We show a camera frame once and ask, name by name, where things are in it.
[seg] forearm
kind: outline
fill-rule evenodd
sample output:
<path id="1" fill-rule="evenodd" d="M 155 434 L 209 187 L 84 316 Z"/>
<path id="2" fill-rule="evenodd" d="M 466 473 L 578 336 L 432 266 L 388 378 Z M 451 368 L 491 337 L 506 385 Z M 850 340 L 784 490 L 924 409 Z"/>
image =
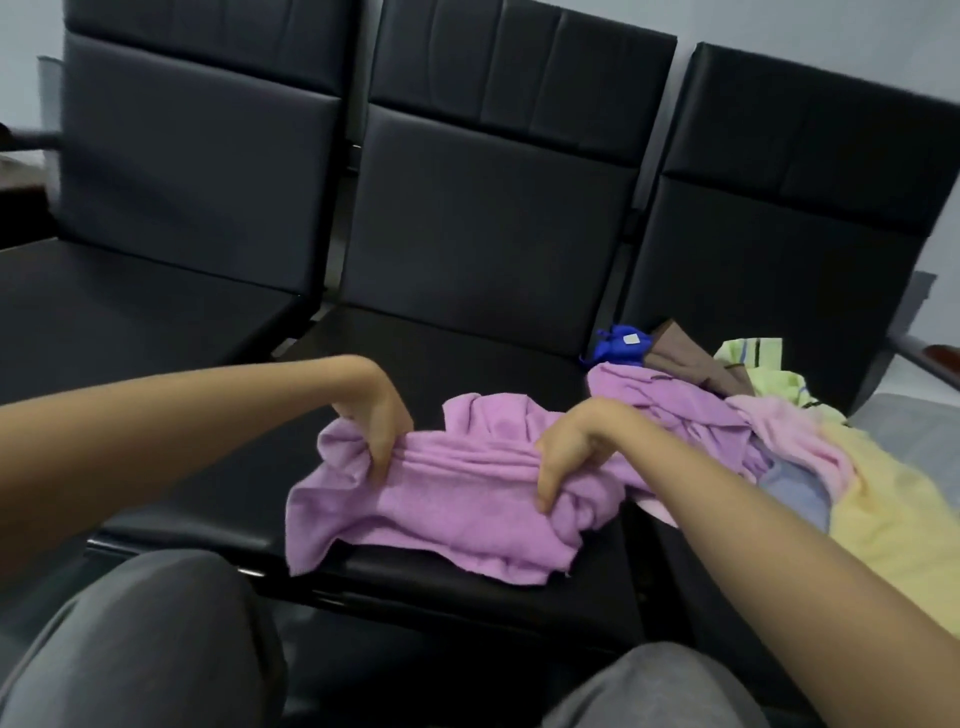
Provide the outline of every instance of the forearm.
<path id="1" fill-rule="evenodd" d="M 375 369 L 343 356 L 109 384 L 0 407 L 0 575 L 312 409 Z"/>
<path id="2" fill-rule="evenodd" d="M 663 501 L 828 724 L 960 724 L 960 643 L 949 633 L 756 486 L 633 408 L 605 411 L 597 436 Z"/>

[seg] purple towel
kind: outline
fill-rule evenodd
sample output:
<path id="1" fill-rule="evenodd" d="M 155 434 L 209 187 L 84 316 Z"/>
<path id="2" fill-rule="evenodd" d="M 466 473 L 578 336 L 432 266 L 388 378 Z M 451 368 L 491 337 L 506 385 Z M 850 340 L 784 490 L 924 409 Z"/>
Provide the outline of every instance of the purple towel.
<path id="1" fill-rule="evenodd" d="M 587 374 L 587 384 L 593 396 L 627 402 L 751 482 L 756 483 L 770 470 L 770 463 L 751 442 L 754 433 L 750 423 L 729 404 L 695 384 L 653 369 L 624 364 L 594 367 Z M 645 491 L 636 495 L 641 508 L 676 525 L 622 455 L 614 455 L 606 467 L 627 485 Z"/>
<path id="2" fill-rule="evenodd" d="M 333 422 L 317 444 L 324 462 L 287 500 L 290 572 L 315 569 L 336 539 L 434 551 L 510 584 L 569 571 L 580 532 L 616 515 L 624 485 L 606 468 L 579 473 L 550 516 L 538 513 L 533 445 L 559 417 L 523 395 L 454 398 L 444 405 L 446 431 L 397 443 L 382 489 L 367 484 L 370 454 L 357 427 Z"/>

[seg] chair backrest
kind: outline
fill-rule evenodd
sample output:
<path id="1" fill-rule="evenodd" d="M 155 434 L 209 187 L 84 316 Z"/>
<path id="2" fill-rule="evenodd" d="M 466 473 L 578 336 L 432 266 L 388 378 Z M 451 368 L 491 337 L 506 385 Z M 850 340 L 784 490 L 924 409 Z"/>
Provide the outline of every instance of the chair backrest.
<path id="1" fill-rule="evenodd" d="M 316 293 L 356 9 L 66 0 L 64 234 Z"/>
<path id="2" fill-rule="evenodd" d="M 787 369 L 856 396 L 960 166 L 960 108 L 701 44 L 621 320 L 713 351 L 784 339 Z"/>
<path id="3" fill-rule="evenodd" d="M 580 352 L 675 44 L 529 0 L 387 0 L 344 300 Z"/>

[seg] leg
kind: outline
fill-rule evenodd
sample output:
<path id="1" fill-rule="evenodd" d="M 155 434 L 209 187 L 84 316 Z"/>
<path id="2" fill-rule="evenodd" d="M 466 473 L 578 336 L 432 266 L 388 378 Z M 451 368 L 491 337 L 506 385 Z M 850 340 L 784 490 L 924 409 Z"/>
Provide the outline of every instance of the leg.
<path id="1" fill-rule="evenodd" d="M 759 706 L 719 663 L 671 643 L 645 644 L 594 675 L 543 728 L 760 728 Z"/>
<path id="2" fill-rule="evenodd" d="M 215 554 L 159 551 L 60 609 L 0 691 L 0 728 L 259 728 L 285 680 L 246 580 Z"/>

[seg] chair seat cushion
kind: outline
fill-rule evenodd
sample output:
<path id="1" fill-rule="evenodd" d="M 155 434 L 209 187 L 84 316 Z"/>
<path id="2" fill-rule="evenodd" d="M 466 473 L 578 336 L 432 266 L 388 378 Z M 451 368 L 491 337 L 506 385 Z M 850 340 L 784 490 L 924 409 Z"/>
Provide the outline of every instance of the chair seat cushion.
<path id="1" fill-rule="evenodd" d="M 350 307 L 331 311 L 285 359 L 358 353 L 393 379 L 418 429 L 443 426 L 441 406 L 464 392 L 520 392 L 566 410 L 586 393 L 583 372 L 551 354 Z M 131 552 L 201 546 L 264 573 L 265 592 L 383 619 L 447 618 L 538 638 L 619 651 L 642 639 L 620 519 L 587 534 L 569 577 L 512 587 L 458 570 L 433 553 L 335 545 L 296 579 L 283 563 L 284 503 L 319 464 L 318 432 L 335 417 L 314 412 L 264 436 L 184 483 L 167 500 L 121 514 L 95 541 Z"/>
<path id="2" fill-rule="evenodd" d="M 0 404 L 229 363 L 298 301 L 58 239 L 0 251 Z"/>

